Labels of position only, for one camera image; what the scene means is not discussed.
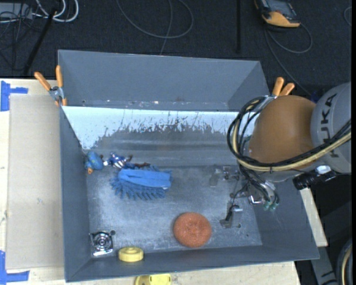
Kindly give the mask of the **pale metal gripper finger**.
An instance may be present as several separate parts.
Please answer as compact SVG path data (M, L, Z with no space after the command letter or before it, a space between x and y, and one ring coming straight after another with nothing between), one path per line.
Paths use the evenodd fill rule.
M240 180L240 172L235 166L215 166L209 178L210 186L236 183Z
M225 229L240 228L243 209L238 205L231 205L224 219L220 220L220 225Z

